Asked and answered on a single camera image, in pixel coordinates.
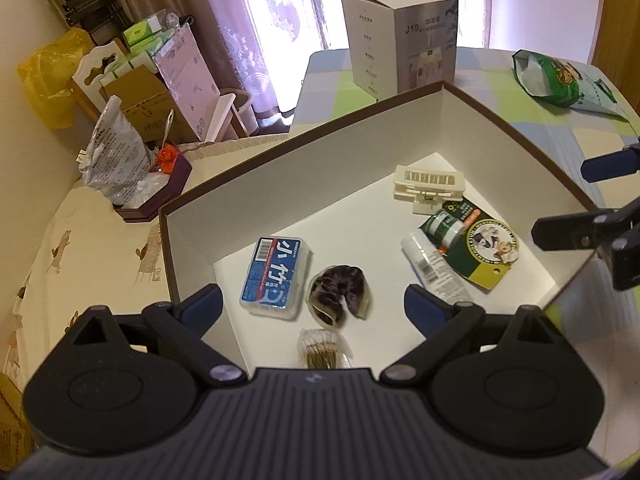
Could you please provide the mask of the pink cardboard box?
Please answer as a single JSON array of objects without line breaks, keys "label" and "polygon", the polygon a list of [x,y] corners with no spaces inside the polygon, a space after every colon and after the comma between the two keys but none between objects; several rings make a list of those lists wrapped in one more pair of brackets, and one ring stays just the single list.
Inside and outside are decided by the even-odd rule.
[{"label": "pink cardboard box", "polygon": [[220,92],[190,25],[176,29],[153,55],[153,61],[194,136],[204,141]]}]

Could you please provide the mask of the purple hexagonal box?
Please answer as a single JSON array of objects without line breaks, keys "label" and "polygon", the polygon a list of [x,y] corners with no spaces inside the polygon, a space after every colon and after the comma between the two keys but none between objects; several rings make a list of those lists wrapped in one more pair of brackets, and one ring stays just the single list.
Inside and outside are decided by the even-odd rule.
[{"label": "purple hexagonal box", "polygon": [[190,162],[175,144],[166,143],[155,153],[154,165],[138,182],[134,196],[124,206],[113,206],[113,209],[125,222],[150,222],[160,208],[182,193],[191,172]]}]

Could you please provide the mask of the green Mentholatum blister card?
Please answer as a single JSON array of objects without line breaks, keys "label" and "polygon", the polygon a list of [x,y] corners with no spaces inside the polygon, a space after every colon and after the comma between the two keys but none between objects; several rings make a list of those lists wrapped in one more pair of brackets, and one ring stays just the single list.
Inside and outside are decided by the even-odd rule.
[{"label": "green Mentholatum blister card", "polygon": [[520,242],[510,226],[466,197],[443,203],[420,230],[454,272],[485,292],[520,258]]}]

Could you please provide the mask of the yellow plastic bag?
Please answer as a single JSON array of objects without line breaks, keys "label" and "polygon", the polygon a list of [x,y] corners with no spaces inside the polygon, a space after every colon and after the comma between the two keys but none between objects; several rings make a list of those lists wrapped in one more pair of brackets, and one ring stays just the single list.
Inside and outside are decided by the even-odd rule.
[{"label": "yellow plastic bag", "polygon": [[76,101],[68,82],[93,48],[88,32],[72,27],[17,65],[25,96],[46,128],[64,130],[75,125]]}]

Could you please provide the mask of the dark velvet scrunchie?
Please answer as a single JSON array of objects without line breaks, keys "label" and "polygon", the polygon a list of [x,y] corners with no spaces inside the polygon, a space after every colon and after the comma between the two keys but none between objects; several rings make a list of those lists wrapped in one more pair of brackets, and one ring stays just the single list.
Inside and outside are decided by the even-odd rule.
[{"label": "dark velvet scrunchie", "polygon": [[365,320],[372,297],[363,270],[341,264],[329,266],[311,280],[306,301],[311,316],[321,327],[339,330],[347,313]]}]

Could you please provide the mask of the green snack bag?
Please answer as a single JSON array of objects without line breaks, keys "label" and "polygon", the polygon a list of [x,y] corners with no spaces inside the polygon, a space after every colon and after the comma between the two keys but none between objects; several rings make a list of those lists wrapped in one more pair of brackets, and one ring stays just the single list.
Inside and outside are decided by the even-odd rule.
[{"label": "green snack bag", "polygon": [[537,101],[623,120],[628,116],[613,87],[597,68],[538,52],[512,54],[514,77],[524,92]]}]

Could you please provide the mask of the cartoon print bedsheet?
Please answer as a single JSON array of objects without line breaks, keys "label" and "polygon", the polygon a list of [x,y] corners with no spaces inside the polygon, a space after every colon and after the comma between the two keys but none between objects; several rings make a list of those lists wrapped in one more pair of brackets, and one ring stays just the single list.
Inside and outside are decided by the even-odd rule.
[{"label": "cartoon print bedsheet", "polygon": [[136,313],[168,298],[158,221],[127,223],[102,194],[76,183],[1,325],[2,373],[24,388],[70,322],[94,304]]}]

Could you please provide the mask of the brown white storage box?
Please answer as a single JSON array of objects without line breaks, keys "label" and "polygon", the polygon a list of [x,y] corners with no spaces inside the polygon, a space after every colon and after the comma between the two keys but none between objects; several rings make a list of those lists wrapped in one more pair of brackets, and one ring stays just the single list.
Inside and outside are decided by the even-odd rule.
[{"label": "brown white storage box", "polygon": [[314,319],[293,322],[250,314],[241,289],[256,242],[303,240],[310,273],[350,264],[372,292],[365,320],[349,318],[343,335],[352,365],[379,372],[421,342],[404,312],[416,279],[400,248],[420,224],[393,196],[398,166],[459,171],[465,194],[508,224],[521,244],[514,267],[491,292],[474,290],[487,311],[543,307],[589,260],[585,252],[543,252],[530,236],[542,217],[593,208],[558,165],[488,107],[451,84],[433,84],[332,120],[255,155],[191,188],[160,212],[171,299],[215,283],[224,324],[207,342],[247,370],[293,367],[296,342]]}]

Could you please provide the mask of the pink curtain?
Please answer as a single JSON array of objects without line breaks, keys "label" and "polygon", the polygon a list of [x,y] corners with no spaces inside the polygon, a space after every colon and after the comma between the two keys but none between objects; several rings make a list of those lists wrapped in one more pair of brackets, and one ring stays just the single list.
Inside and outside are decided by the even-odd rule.
[{"label": "pink curtain", "polygon": [[[141,21],[171,10],[194,19],[192,30],[218,86],[252,98],[260,130],[292,124],[310,56],[348,45],[341,0],[125,0]],[[458,43],[485,47],[491,0],[459,0]]]}]

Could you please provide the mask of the clear plastic bag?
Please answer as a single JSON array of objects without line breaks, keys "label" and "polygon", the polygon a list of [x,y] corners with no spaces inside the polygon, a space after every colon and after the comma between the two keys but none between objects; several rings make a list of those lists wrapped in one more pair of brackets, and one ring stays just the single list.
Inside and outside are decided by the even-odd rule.
[{"label": "clear plastic bag", "polygon": [[88,146],[77,157],[82,182],[114,206],[124,206],[134,196],[155,160],[120,109],[121,102],[118,96],[108,99]]}]

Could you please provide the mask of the bobby pins packet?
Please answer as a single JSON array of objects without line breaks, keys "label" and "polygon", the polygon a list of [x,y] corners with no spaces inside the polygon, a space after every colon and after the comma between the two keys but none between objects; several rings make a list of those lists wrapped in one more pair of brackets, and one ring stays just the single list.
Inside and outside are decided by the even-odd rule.
[{"label": "bobby pins packet", "polygon": [[302,330],[297,339],[299,361],[307,370],[346,370],[352,352],[335,330]]}]

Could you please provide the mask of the blue floss pick box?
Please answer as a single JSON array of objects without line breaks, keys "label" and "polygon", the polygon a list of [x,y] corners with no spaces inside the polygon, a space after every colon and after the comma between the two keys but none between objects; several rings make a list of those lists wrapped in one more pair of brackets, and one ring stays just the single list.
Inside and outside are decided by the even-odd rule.
[{"label": "blue floss pick box", "polygon": [[310,260],[311,251],[301,238],[259,237],[241,290],[241,306],[254,315],[295,321]]}]

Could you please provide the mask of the humidifier product box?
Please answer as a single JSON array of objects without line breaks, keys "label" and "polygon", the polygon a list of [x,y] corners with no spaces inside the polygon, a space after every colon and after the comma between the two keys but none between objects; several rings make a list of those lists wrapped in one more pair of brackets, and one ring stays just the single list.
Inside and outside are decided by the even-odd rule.
[{"label": "humidifier product box", "polygon": [[341,0],[354,83],[377,100],[454,81],[459,0]]}]

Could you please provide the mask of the cream plastic hair clip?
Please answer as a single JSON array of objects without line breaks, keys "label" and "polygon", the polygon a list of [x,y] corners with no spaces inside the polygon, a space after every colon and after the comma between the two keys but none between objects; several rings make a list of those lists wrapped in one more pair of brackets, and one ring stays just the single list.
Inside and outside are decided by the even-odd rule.
[{"label": "cream plastic hair clip", "polygon": [[414,214],[434,214],[445,202],[460,202],[464,191],[462,172],[397,166],[394,173],[394,199],[410,203]]}]

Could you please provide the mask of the white small bottle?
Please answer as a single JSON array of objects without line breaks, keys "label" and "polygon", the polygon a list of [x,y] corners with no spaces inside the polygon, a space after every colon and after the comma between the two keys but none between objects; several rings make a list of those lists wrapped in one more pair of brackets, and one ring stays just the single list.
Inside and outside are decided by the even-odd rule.
[{"label": "white small bottle", "polygon": [[404,237],[400,247],[428,292],[447,304],[472,300],[460,276],[421,230]]}]

